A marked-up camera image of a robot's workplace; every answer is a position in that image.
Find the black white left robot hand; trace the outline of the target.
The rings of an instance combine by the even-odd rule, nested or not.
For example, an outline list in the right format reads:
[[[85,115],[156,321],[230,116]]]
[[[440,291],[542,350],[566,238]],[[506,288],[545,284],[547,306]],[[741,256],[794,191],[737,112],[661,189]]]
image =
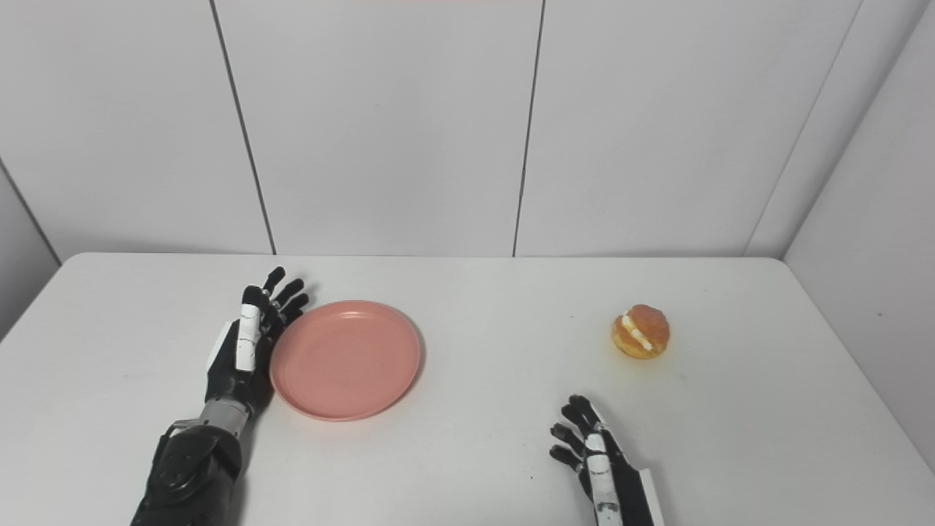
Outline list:
[[[297,278],[283,284],[285,276],[284,267],[274,267],[261,286],[245,287],[238,317],[224,330],[207,369],[207,403],[236,403],[250,419],[270,402],[274,348],[310,303],[306,283]]]

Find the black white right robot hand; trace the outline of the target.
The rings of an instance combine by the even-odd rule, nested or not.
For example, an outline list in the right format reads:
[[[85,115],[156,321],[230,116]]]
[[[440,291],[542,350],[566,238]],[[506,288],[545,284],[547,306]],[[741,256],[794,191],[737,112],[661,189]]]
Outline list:
[[[575,473],[593,507],[597,525],[664,525],[657,488],[648,469],[637,469],[588,397],[571,394],[560,409],[571,426],[557,422],[558,443],[549,456]]]

